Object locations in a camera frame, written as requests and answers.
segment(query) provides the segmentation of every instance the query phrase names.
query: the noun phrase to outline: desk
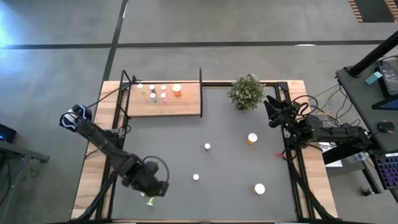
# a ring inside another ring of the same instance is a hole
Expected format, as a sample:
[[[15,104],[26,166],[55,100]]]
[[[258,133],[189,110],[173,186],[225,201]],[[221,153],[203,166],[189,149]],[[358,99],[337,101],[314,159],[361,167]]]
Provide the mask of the desk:
[[[294,99],[300,95],[306,95],[305,86],[303,81],[283,81],[287,82],[289,86],[290,98]],[[104,82],[101,89],[101,96],[106,95],[111,90],[116,89],[119,86],[119,82]],[[98,109],[95,116],[95,123],[101,128],[110,129],[113,116],[115,113],[117,92],[110,95],[109,98],[105,99],[98,105]],[[123,96],[123,102],[126,102],[127,96]],[[298,100],[299,103],[308,101],[308,99],[301,98]],[[92,145],[88,146],[87,153],[95,150]],[[333,216],[337,216],[336,208],[331,194],[328,177],[326,174],[325,165],[323,163],[322,154],[316,149],[305,149],[303,150],[303,159],[305,163],[305,170],[307,172],[307,179],[309,186],[320,203],[328,210]],[[72,211],[72,218],[78,217],[85,208],[90,204],[92,199],[98,193],[103,178],[105,157],[100,152],[92,154],[82,168],[82,175],[80,178],[80,184],[76,194],[75,205]],[[300,201],[303,208],[303,215],[307,217],[308,211],[306,211],[305,198],[301,194]],[[107,206],[105,205],[103,210],[103,217],[107,213]]]

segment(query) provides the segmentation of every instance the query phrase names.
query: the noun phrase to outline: green plant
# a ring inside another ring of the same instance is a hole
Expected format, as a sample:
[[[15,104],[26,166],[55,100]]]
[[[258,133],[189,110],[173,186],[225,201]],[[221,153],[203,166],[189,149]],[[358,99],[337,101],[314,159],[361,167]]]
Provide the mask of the green plant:
[[[264,88],[255,75],[241,75],[228,92],[231,103],[240,110],[257,108],[264,98]]]

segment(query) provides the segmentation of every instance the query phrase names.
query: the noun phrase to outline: black desk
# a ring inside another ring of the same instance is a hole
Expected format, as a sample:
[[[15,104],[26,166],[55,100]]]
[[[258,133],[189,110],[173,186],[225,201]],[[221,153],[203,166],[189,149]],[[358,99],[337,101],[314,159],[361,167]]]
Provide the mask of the black desk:
[[[398,68],[398,63],[395,60],[389,60],[388,62]],[[372,85],[368,85],[365,82],[365,79],[374,73],[376,67],[377,65],[370,66],[359,78],[351,77],[345,69],[338,70],[336,75],[369,131],[372,134],[377,133],[373,135],[373,139],[381,150],[370,150],[369,154],[398,152],[398,131],[392,134],[379,133],[377,127],[380,121],[391,121],[395,126],[398,126],[398,111],[374,110],[371,107],[373,104],[385,99],[378,82]]]

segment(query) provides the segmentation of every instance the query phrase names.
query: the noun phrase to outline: gray table surface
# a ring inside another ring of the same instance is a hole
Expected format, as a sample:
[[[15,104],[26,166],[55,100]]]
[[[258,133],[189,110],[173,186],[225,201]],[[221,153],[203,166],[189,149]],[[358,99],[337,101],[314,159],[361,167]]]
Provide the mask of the gray table surface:
[[[147,197],[117,181],[112,218],[138,220],[296,220],[289,171],[279,128],[268,127],[263,105],[240,111],[230,105],[226,88],[203,89],[203,117],[133,118],[124,150],[156,155],[170,169],[164,198],[148,206]],[[275,95],[274,90],[266,94]],[[249,133],[259,139],[246,143]],[[204,150],[210,143],[211,149]],[[165,179],[159,164],[157,177]],[[195,182],[193,174],[200,176]],[[262,183],[263,195],[252,188]]]

